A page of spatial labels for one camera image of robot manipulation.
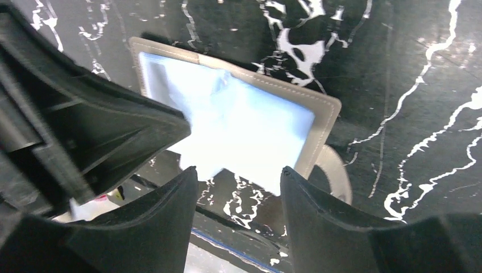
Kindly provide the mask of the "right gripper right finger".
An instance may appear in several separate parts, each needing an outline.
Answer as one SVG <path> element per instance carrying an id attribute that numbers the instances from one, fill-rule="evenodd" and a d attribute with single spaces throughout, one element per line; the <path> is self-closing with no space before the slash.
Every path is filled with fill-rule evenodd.
<path id="1" fill-rule="evenodd" d="M 481 271 L 479 214 L 401 224 L 346 204 L 290 167 L 280 185 L 294 272 Z"/>

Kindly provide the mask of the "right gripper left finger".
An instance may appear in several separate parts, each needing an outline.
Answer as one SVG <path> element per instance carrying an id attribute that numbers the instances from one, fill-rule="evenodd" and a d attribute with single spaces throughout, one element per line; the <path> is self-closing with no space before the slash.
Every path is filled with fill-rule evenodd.
<path id="1" fill-rule="evenodd" d="M 197 171 L 91 221 L 1 213 L 2 272 L 183 272 L 196 210 Z"/>

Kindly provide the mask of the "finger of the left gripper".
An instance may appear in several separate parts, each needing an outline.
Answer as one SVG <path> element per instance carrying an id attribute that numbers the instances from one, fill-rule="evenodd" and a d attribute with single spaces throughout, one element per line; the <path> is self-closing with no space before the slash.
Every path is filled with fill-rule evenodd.
<path id="1" fill-rule="evenodd" d="M 61 214 L 189 134 L 178 110 L 79 67 L 1 4 L 1 201 Z"/>

